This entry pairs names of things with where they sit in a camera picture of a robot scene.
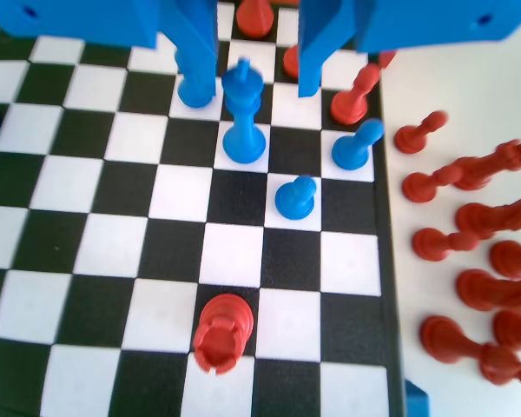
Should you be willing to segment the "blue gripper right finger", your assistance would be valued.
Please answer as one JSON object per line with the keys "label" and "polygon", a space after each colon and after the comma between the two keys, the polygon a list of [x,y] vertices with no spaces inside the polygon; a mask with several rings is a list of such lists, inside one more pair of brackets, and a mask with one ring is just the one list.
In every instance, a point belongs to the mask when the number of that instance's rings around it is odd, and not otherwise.
{"label": "blue gripper right finger", "polygon": [[521,0],[301,1],[299,96],[319,88],[323,63],[347,41],[369,54],[445,43],[499,41],[521,24]]}

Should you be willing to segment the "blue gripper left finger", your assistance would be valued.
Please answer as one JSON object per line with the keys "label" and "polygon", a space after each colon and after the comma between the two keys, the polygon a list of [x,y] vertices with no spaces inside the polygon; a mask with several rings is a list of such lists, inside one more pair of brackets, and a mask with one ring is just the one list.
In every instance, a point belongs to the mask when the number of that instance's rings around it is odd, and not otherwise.
{"label": "blue gripper left finger", "polygon": [[0,1],[0,28],[12,36],[62,36],[153,49],[162,33],[176,47],[180,97],[216,95],[216,1]]}

